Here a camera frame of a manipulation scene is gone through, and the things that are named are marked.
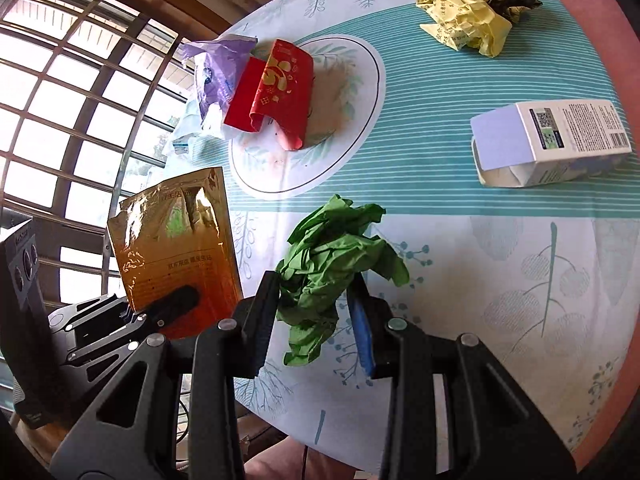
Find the green paper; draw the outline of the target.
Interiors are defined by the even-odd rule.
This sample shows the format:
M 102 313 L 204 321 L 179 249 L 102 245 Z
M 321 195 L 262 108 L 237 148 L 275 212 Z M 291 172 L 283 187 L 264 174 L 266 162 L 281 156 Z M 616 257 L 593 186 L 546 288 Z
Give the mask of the green paper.
M 334 195 L 291 232 L 288 252 L 276 267 L 278 319 L 288 326 L 284 365 L 304 366 L 318 359 L 322 344 L 336 330 L 336 300 L 356 274 L 373 271 L 398 287 L 409 283 L 409 271 L 392 245 L 366 234 L 384 214 L 378 204 L 356 206 Z

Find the yellow paper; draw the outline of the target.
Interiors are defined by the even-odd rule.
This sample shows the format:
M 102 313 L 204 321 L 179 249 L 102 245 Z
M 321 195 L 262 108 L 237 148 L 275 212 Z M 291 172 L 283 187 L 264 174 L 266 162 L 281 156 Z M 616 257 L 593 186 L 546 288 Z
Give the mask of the yellow paper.
M 456 51 L 471 48 L 496 58 L 512 29 L 484 0 L 416 0 L 416 6 L 432 20 L 420 29 Z

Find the gold foil pouch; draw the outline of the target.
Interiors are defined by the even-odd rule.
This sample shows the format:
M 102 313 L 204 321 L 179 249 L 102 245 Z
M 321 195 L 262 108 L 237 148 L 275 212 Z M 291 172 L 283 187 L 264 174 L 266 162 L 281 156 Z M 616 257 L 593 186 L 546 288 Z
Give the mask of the gold foil pouch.
M 119 205 L 107 231 L 130 306 L 151 309 L 180 287 L 198 304 L 158 330 L 196 336 L 232 315 L 242 299 L 224 172 L 210 167 L 163 180 Z

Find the purple plastic bag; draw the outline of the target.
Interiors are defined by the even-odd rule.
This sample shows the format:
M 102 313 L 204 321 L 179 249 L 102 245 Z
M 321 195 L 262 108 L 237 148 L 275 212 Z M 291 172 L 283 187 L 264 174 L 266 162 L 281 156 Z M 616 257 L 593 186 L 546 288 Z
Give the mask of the purple plastic bag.
M 228 112 L 256 44 L 256 37 L 230 34 L 214 40 L 191 41 L 180 48 L 185 61 L 194 61 L 195 94 L 202 126 L 208 116 L 217 120 Z

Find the teal white leaf tablecloth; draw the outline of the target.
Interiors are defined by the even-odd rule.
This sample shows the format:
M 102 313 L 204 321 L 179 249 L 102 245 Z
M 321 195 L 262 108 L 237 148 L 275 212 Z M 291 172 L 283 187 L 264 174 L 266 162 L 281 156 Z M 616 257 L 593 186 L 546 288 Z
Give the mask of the teal white leaf tablecloth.
M 371 289 L 429 333 L 478 333 L 585 467 L 639 385 L 639 159 L 590 179 L 485 188 L 471 119 L 518 101 L 607 99 L 636 136 L 639 39 L 615 0 L 541 1 L 484 58 L 427 36 L 416 0 L 272 0 L 233 31 L 352 66 L 340 99 L 356 128 L 347 145 L 287 155 L 192 133 L 186 156 L 163 147 L 162 169 L 130 162 L 124 188 L 224 168 L 246 292 L 332 195 L 381 205 L 373 231 L 410 282 L 374 278 Z

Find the white lavender carton box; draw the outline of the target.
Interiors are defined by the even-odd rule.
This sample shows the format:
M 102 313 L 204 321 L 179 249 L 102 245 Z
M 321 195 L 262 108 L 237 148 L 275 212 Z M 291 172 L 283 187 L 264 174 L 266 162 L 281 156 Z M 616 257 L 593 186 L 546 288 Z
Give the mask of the white lavender carton box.
M 532 188 L 611 171 L 631 143 L 609 100 L 517 102 L 471 118 L 472 154 L 486 188 Z

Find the window metal grille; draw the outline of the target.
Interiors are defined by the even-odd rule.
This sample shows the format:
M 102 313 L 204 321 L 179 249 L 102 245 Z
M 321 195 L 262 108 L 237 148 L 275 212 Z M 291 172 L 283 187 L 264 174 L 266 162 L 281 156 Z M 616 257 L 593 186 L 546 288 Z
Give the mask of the window metal grille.
M 32 220 L 48 310 L 120 294 L 107 219 L 166 165 L 194 84 L 153 0 L 6 0 L 1 224 Z

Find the red envelope packet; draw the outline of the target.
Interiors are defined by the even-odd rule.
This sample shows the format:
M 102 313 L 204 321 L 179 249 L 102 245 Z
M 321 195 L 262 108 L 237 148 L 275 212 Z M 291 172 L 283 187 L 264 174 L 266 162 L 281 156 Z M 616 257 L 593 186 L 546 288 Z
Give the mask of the red envelope packet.
M 313 82 L 311 55 L 277 39 L 265 61 L 254 56 L 248 60 L 222 123 L 258 133 L 269 118 L 276 124 L 280 147 L 298 151 L 306 139 Z

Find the clear plastic wrapper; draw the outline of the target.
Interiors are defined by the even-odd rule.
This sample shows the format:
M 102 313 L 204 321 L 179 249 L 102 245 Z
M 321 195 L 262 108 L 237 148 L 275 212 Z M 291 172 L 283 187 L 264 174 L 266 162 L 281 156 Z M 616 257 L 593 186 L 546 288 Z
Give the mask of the clear plastic wrapper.
M 209 105 L 202 116 L 198 99 L 190 99 L 172 133 L 171 147 L 176 155 L 195 156 L 207 143 L 228 143 L 237 135 L 224 123 L 224 112 L 218 104 Z

